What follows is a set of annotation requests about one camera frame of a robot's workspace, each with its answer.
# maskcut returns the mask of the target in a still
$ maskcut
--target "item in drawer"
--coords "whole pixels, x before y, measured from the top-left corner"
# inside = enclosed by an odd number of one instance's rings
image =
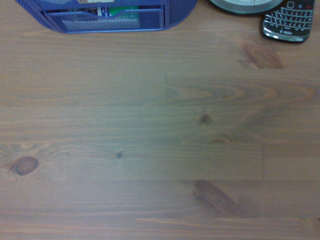
[[[124,10],[136,10],[138,9],[137,6],[123,6],[123,7],[98,7],[97,8],[97,15],[101,17],[111,17],[114,15],[117,15],[121,11]],[[137,19],[138,13],[137,12],[126,12],[123,15],[119,16],[120,18],[131,18],[131,19]]]
[[[97,15],[97,8],[77,8],[77,9],[60,9],[60,10],[52,10],[52,11],[46,11],[46,13],[74,13],[74,12],[86,12],[93,15]]]

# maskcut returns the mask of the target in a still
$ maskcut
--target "phone keyboard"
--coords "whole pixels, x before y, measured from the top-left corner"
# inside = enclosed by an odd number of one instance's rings
[[[282,7],[266,14],[265,26],[274,32],[287,35],[306,35],[310,31],[312,10],[292,10]]]

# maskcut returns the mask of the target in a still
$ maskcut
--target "clock face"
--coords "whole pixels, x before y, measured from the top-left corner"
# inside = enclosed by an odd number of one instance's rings
[[[283,0],[211,0],[211,2],[236,14],[262,14],[275,8]]]

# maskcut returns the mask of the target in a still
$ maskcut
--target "wooden desk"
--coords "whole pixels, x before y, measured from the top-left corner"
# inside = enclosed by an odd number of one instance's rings
[[[0,9],[0,239],[320,239],[319,2],[303,44],[205,0],[158,32]]]

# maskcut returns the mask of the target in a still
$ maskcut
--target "wood plank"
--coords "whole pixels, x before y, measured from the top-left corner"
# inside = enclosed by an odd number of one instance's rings
[[[238,219],[302,219],[320,215],[319,181],[209,180],[208,183],[235,203]],[[84,221],[91,227],[100,227],[96,223],[102,220],[125,218],[199,221],[231,218],[196,190],[191,180],[48,180],[33,174],[1,178],[0,212],[3,220],[16,223],[74,225]],[[214,198],[221,196],[208,194]]]
[[[71,151],[70,177],[77,180],[263,179],[259,145],[81,141]]]
[[[3,70],[0,106],[163,105],[165,73],[118,67]]]
[[[0,107],[0,142],[319,143],[318,105]]]
[[[38,177],[67,173],[75,180],[261,180],[262,151],[247,144],[108,144],[102,140],[65,141],[60,144],[1,146],[3,178],[16,159],[39,161]]]
[[[257,110],[197,106],[0,107],[0,142],[101,139],[110,144],[229,143],[233,141],[229,135],[232,128]]]
[[[263,146],[266,180],[320,180],[318,143]]]
[[[244,214],[221,218],[219,209],[195,195],[192,181],[40,181],[34,176],[1,179],[0,239],[320,236],[319,221],[303,219],[319,216],[319,181],[209,181]]]
[[[32,225],[0,224],[5,229],[0,239],[66,239],[100,240],[317,240],[318,236],[308,232],[309,220],[304,219],[124,219],[104,222],[103,226],[92,228],[86,225]]]
[[[201,68],[189,74],[182,69],[174,69],[166,73],[166,104],[175,106],[312,104],[319,102],[317,92],[320,84],[317,79],[319,78],[302,76],[286,70],[273,73],[210,72]]]

